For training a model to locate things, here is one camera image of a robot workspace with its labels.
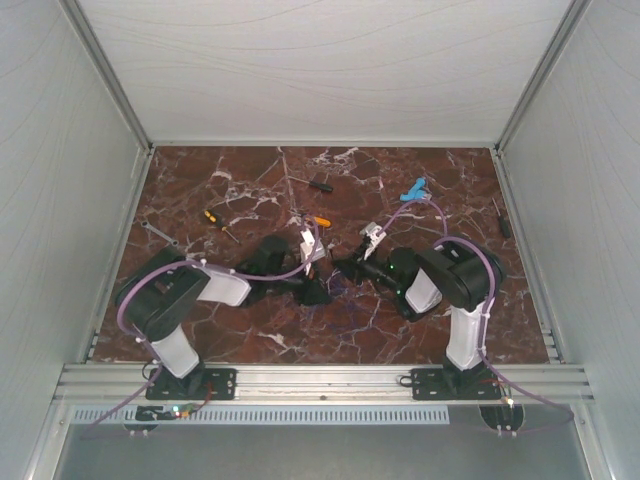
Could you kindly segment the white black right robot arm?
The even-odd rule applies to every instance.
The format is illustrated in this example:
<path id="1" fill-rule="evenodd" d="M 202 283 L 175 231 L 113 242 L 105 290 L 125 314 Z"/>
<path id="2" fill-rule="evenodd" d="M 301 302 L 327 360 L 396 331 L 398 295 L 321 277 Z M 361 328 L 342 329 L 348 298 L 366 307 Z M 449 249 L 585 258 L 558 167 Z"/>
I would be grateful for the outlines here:
<path id="1" fill-rule="evenodd" d="M 379 260 L 365 238 L 351 255 L 332 264 L 355 285 L 369 280 L 385 288 L 400 316 L 411 322 L 447 301 L 451 325 L 445 359 L 450 367 L 442 373 L 443 388 L 457 398 L 475 389 L 474 369 L 486 353 L 490 310 L 506 279 L 498 256 L 471 240 L 449 236 L 421 252 L 397 247 Z"/>

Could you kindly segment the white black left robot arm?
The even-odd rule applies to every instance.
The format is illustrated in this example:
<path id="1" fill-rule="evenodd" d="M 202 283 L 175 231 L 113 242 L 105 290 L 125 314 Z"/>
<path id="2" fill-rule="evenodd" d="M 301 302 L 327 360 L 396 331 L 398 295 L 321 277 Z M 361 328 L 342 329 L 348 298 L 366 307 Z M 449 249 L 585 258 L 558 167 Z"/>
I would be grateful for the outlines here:
<path id="1" fill-rule="evenodd" d="M 331 302 L 314 266 L 326 256 L 321 240 L 305 230 L 299 250 L 301 265 L 288 271 L 285 260 L 291 250 L 277 235 L 264 237 L 253 254 L 234 268 L 189 260 L 174 247 L 166 247 L 118 292 L 118 326 L 143 344 L 170 374 L 173 390 L 193 398 L 203 391 L 206 375 L 182 323 L 196 303 L 247 308 L 268 296 L 287 293 L 302 306 Z"/>

